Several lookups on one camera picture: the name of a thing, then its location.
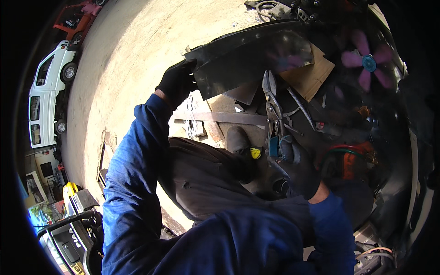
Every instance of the black glove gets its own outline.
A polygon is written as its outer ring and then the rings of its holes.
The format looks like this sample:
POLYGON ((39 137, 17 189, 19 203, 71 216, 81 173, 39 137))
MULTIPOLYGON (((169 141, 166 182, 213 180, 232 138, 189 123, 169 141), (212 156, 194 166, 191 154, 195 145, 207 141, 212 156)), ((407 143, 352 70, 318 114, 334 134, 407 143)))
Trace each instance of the black glove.
POLYGON ((283 137, 279 146, 282 158, 268 156, 269 165, 284 175, 290 188, 306 200, 311 199, 318 190, 321 175, 308 152, 293 136, 283 137))
POLYGON ((190 59, 169 67, 155 88, 155 90, 162 90, 166 95, 173 111, 188 97, 190 92, 198 89, 194 75, 190 75, 196 64, 196 59, 190 59))

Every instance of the green hose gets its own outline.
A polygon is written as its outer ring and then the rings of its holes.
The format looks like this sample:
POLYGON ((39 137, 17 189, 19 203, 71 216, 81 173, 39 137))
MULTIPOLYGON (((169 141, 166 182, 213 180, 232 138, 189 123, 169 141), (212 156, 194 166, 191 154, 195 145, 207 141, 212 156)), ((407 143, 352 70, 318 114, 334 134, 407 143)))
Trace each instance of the green hose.
POLYGON ((323 156, 323 158, 322 158, 322 160, 321 160, 321 163, 319 164, 319 169, 322 168, 324 162, 326 161, 326 159, 329 157, 329 155, 330 155, 331 153, 337 153, 337 152, 341 152, 341 153, 350 153, 350 154, 353 154, 353 155, 355 155, 355 156, 357 156, 357 157, 360 157, 361 159, 365 159, 365 156, 362 155, 362 154, 359 154, 358 152, 355 152, 355 151, 352 151, 352 150, 349 150, 349 149, 344 149, 344 148, 335 148, 335 149, 331 149, 330 151, 328 151, 328 152, 323 156))

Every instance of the sticker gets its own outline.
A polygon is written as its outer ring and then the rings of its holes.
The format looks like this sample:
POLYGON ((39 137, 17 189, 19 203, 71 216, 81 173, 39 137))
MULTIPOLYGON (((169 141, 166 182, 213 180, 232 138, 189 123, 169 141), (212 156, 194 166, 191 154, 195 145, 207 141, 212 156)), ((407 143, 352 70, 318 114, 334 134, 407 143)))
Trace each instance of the sticker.
POLYGON ((84 267, 81 262, 76 262, 70 266, 76 275, 84 275, 84 267))

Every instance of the black metal sheet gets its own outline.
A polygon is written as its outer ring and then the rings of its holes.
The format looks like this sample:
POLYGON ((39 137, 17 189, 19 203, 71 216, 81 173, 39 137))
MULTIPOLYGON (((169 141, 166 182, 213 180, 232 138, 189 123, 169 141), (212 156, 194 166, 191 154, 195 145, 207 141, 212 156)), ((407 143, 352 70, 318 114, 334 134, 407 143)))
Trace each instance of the black metal sheet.
POLYGON ((280 73, 311 64, 309 42, 298 21, 279 21, 222 36, 185 54, 197 59, 194 77, 204 100, 259 81, 265 70, 280 73))

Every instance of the van window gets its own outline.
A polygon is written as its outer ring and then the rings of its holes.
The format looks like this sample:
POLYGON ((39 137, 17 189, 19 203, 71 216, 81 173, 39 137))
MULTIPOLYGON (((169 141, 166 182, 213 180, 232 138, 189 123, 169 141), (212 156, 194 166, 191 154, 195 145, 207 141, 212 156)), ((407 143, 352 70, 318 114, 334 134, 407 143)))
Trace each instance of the van window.
POLYGON ((29 115, 32 121, 40 119, 40 97, 32 96, 30 98, 29 115))
POLYGON ((40 125, 33 124, 30 126, 30 137, 32 138, 32 144, 40 144, 41 136, 40 136, 40 125))
POLYGON ((37 83, 36 83, 37 86, 42 86, 46 83, 46 76, 47 76, 47 73, 48 73, 49 67, 52 63, 53 58, 54 58, 54 55, 49 57, 49 59, 46 60, 46 62, 44 62, 41 65, 40 69, 38 70, 37 83))

